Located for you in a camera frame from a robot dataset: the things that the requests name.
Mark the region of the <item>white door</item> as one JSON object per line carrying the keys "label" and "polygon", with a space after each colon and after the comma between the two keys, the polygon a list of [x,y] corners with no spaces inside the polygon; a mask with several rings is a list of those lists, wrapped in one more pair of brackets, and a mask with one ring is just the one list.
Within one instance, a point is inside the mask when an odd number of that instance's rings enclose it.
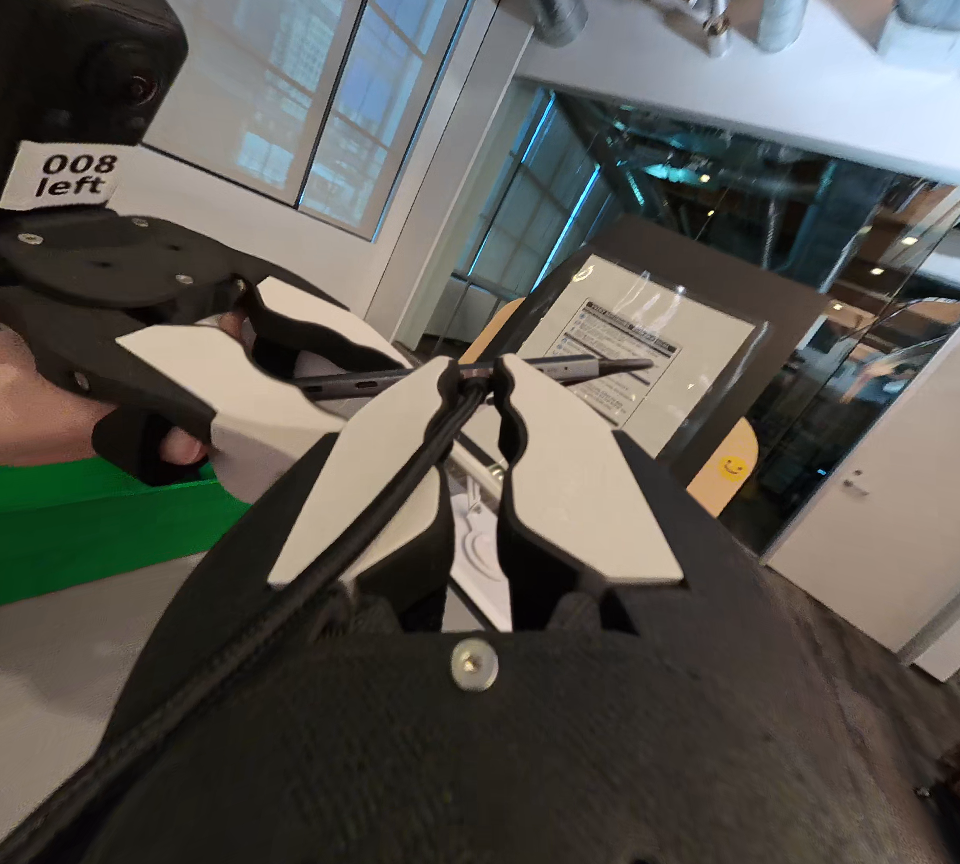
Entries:
{"label": "white door", "polygon": [[958,595],[959,343],[954,333],[762,558],[906,655]]}

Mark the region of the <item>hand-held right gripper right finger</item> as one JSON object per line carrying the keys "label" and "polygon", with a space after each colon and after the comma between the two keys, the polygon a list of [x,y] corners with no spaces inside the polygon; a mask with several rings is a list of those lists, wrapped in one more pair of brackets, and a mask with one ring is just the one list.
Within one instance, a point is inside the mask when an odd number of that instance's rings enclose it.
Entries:
{"label": "hand-held right gripper right finger", "polygon": [[572,390],[651,366],[589,355],[495,360],[507,464],[497,555],[511,605],[555,606],[576,590],[602,601],[617,587],[683,582],[617,432]]}

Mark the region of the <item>person's left hand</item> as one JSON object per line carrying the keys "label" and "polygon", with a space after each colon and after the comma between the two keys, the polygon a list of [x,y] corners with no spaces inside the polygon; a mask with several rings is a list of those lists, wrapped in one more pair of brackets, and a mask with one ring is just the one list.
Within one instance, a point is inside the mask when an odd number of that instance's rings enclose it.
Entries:
{"label": "person's left hand", "polygon": [[27,344],[1,328],[1,465],[92,459],[96,425],[114,406],[62,390],[37,371]]}

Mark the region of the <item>grey usb hub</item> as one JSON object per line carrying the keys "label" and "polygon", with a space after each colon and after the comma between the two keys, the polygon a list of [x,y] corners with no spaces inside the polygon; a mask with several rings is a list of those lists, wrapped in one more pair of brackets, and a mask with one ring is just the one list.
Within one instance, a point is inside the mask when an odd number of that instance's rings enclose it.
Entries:
{"label": "grey usb hub", "polygon": [[[647,358],[602,358],[593,355],[560,355],[523,359],[546,377],[565,386],[616,376],[636,375],[654,367]],[[293,385],[316,401],[334,401],[361,397],[373,397],[401,382],[412,369],[385,369],[359,373],[339,373],[323,376],[296,378]]]}

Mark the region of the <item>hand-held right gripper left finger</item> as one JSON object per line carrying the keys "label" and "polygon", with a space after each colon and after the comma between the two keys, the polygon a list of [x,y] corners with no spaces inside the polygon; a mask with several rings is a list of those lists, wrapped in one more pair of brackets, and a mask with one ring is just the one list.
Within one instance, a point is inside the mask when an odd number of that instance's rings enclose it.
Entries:
{"label": "hand-held right gripper left finger", "polygon": [[[368,402],[342,428],[268,584],[280,589],[324,553],[425,441],[457,395],[458,366],[433,359]],[[340,582],[390,602],[442,602],[454,558],[449,483],[433,467]]]}

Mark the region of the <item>large framed window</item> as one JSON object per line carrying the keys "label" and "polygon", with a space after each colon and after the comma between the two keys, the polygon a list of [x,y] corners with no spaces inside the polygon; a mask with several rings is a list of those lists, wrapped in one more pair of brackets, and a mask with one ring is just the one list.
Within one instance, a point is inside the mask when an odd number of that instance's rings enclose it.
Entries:
{"label": "large framed window", "polygon": [[472,0],[170,0],[148,145],[372,242]]}

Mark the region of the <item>green plastic bin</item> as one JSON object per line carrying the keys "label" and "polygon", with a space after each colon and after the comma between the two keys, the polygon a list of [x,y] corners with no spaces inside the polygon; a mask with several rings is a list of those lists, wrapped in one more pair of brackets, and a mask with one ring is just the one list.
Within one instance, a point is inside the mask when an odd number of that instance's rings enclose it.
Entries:
{"label": "green plastic bin", "polygon": [[247,511],[204,465],[147,486],[99,459],[1,469],[1,605],[208,551]]}

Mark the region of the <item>printed instruction sheet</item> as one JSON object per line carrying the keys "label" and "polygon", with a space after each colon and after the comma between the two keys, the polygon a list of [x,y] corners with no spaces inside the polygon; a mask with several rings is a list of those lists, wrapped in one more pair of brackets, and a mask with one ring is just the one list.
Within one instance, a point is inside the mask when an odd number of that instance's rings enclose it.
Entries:
{"label": "printed instruction sheet", "polygon": [[681,353],[678,342],[587,299],[547,351],[549,357],[646,361],[640,369],[593,379],[573,390],[608,422],[623,427]]}

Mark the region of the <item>wooden board with black panel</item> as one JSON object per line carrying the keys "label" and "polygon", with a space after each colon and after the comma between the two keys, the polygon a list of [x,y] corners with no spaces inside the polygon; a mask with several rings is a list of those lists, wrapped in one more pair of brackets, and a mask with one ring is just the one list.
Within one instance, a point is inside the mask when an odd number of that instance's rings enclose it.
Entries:
{"label": "wooden board with black panel", "polygon": [[707,449],[707,436],[726,438],[787,363],[828,303],[824,295],[806,285],[698,244],[637,215],[622,215],[576,252],[584,248],[598,249],[629,263],[662,268],[669,278],[689,281],[695,292],[716,293],[721,304],[741,307],[750,317],[769,323],[768,337],[724,399],[723,416],[714,417],[714,425],[697,441],[702,450]]}

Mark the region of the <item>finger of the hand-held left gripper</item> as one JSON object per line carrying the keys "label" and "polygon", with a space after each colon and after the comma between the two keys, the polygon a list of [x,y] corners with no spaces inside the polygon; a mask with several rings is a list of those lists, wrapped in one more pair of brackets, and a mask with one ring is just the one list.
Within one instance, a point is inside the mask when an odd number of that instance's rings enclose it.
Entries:
{"label": "finger of the hand-held left gripper", "polygon": [[246,352],[287,383],[409,370],[410,362],[352,311],[274,275],[243,276]]}
{"label": "finger of the hand-held left gripper", "polygon": [[254,503],[321,438],[346,425],[294,385],[263,373],[239,342],[211,326],[153,326],[117,343],[210,408],[213,470],[244,503]]}

